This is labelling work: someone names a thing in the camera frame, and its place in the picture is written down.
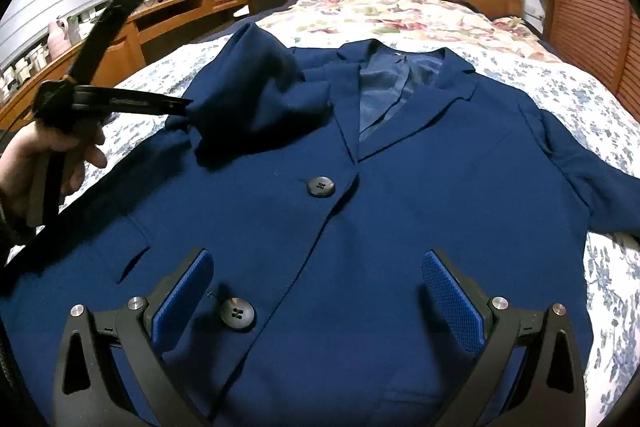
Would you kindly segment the person left hand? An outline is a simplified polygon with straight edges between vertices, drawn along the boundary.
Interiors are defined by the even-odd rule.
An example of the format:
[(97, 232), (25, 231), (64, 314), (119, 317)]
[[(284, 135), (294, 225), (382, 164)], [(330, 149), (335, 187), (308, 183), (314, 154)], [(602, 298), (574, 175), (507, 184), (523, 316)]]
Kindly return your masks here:
[(85, 181), (85, 163), (103, 169), (107, 160), (100, 149), (105, 142), (102, 126), (85, 127), (79, 134), (67, 135), (58, 129), (33, 121), (11, 139), (1, 154), (1, 196), (15, 217), (24, 221), (30, 195), (40, 178), (46, 157), (54, 153), (72, 152), (70, 173), (58, 181), (58, 195), (77, 192)]

